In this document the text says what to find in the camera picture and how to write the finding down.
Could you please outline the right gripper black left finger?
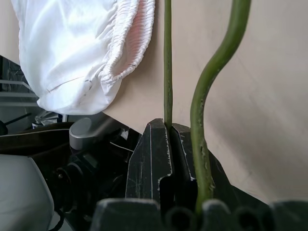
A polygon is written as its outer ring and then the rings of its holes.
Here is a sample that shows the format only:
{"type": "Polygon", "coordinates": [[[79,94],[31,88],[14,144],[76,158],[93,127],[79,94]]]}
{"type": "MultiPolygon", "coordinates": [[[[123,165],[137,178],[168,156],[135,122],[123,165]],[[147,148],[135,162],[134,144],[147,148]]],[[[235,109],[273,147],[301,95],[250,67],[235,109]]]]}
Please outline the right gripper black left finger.
{"type": "Polygon", "coordinates": [[[171,150],[162,119],[150,121],[129,160],[127,198],[173,201],[171,150]]]}

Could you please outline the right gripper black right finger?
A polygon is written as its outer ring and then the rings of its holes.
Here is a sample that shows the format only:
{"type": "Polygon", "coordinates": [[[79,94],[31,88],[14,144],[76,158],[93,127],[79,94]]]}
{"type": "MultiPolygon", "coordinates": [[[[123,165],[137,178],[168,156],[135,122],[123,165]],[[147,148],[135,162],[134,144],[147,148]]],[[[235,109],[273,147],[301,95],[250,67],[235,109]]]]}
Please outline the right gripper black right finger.
{"type": "MultiPolygon", "coordinates": [[[[193,164],[191,131],[184,125],[174,123],[170,132],[170,143],[176,177],[176,195],[179,201],[195,201],[197,182],[193,164]]],[[[214,197],[221,201],[232,199],[232,186],[216,157],[209,154],[212,178],[215,183],[214,197]]]]}

